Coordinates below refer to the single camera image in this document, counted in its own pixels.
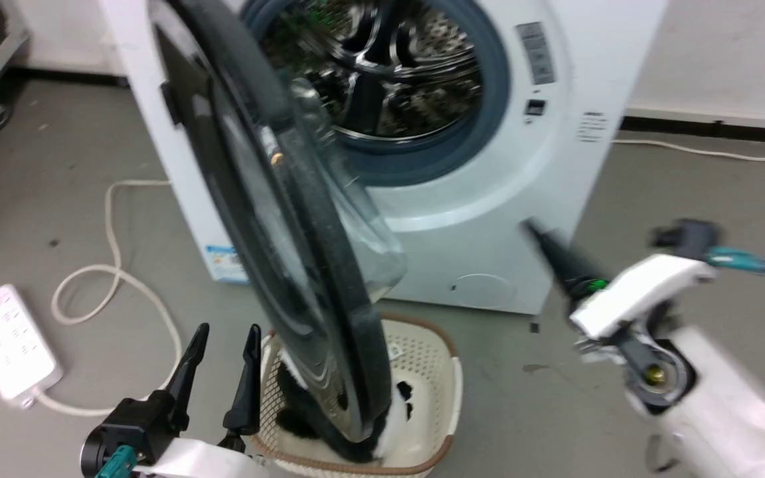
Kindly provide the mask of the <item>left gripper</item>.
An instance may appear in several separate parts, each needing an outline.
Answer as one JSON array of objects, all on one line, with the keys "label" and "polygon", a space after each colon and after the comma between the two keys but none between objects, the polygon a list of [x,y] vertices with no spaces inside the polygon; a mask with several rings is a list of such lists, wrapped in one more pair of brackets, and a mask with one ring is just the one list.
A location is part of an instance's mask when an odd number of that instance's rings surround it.
[{"label": "left gripper", "polygon": [[84,477],[252,477],[254,457],[244,436],[259,432],[262,330],[249,328],[244,367],[218,444],[180,436],[189,426],[188,405],[197,367],[203,361],[210,325],[201,323],[164,390],[147,400],[123,399],[88,434],[81,450]]}]

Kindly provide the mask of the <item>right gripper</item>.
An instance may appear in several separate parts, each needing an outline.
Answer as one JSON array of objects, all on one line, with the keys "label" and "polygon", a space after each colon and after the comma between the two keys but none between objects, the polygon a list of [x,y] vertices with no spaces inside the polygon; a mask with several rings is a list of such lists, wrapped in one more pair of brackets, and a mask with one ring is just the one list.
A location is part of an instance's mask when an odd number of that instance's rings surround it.
[{"label": "right gripper", "polygon": [[566,297],[589,297],[570,315],[571,323],[592,340],[611,338],[620,327],[702,281],[714,279],[710,264],[672,255],[651,255],[623,270],[608,284],[556,230],[534,218],[522,221]]}]

